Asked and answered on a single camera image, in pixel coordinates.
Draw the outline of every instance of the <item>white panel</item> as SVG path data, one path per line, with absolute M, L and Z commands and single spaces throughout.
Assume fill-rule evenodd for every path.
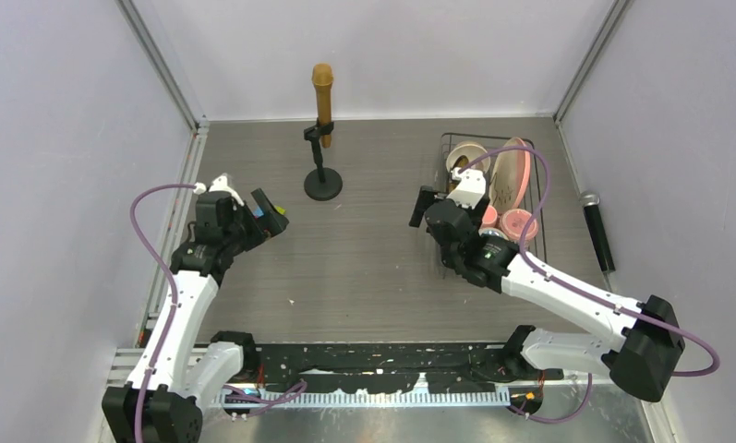
M 189 140 L 115 2 L 0 2 L 1 442 L 91 441 Z
M 335 117 L 551 114 L 612 3 L 147 2 L 211 120 L 313 116 L 322 61 Z
M 684 434 L 736 441 L 736 1 L 634 2 L 564 130 L 619 292 L 669 299 L 723 359 L 671 382 Z M 687 344 L 680 369 L 707 365 Z

